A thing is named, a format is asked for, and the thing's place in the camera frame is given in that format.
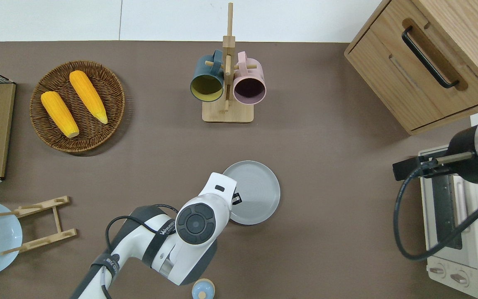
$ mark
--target oven door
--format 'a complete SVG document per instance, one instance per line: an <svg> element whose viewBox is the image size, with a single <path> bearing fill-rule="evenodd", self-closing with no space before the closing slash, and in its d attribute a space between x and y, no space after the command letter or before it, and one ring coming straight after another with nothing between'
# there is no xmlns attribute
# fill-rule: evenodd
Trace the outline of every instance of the oven door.
<svg viewBox="0 0 478 299"><path fill-rule="evenodd" d="M465 183L467 182L458 175L421 178L427 249L439 240L445 239L459 223L466 219L468 209ZM474 244L474 231L472 227L468 227L434 256L478 268Z"/></svg>

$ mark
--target oven window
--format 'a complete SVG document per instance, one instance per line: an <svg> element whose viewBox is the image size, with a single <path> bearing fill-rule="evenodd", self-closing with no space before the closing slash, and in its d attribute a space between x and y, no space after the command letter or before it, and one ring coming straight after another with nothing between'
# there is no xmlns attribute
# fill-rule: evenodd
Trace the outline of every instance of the oven window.
<svg viewBox="0 0 478 299"><path fill-rule="evenodd" d="M432 180L434 218L436 219L437 241L442 242L455 229L455 190L453 176L435 176ZM461 250L462 236L457 236L446 247Z"/></svg>

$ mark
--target mug handle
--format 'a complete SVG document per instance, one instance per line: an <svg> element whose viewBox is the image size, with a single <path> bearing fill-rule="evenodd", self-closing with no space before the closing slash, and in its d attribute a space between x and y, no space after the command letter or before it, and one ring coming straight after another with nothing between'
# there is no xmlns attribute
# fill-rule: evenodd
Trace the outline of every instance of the mug handle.
<svg viewBox="0 0 478 299"><path fill-rule="evenodd" d="M248 75L248 70L246 69L246 52L242 51L237 53L237 65L239 66L239 74L241 76L246 76Z"/></svg>
<svg viewBox="0 0 478 299"><path fill-rule="evenodd" d="M209 71L210 74L214 76L218 75L221 65L222 65L222 51L215 50L215 52L213 53L213 66L211 67L211 70Z"/></svg>

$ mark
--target wicker basket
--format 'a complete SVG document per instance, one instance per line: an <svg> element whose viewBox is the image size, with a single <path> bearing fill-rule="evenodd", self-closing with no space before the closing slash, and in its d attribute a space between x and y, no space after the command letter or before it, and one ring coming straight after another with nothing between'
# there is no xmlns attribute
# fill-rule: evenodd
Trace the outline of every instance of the wicker basket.
<svg viewBox="0 0 478 299"><path fill-rule="evenodd" d="M86 73L99 93L108 116L106 125L91 115L73 89L69 75L74 70ZM67 138L49 117L40 100L46 91L56 91L64 100L80 131L78 136ZM121 123L124 110L125 92L111 70L93 61L70 61L51 70L38 82L32 93L30 117L36 134L47 145L66 153L80 153L110 138Z"/></svg>

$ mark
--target corn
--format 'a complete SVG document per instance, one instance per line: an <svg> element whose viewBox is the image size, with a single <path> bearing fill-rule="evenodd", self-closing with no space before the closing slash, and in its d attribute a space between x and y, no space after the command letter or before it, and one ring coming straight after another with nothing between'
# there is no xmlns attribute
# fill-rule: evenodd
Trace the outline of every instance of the corn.
<svg viewBox="0 0 478 299"><path fill-rule="evenodd" d="M57 92L46 91L42 93L40 100L51 119L67 138L73 138L78 135L78 127L75 120Z"/></svg>
<svg viewBox="0 0 478 299"><path fill-rule="evenodd" d="M88 76L83 71L73 71L70 73L70 82L91 115L101 123L108 123L105 107Z"/></svg>

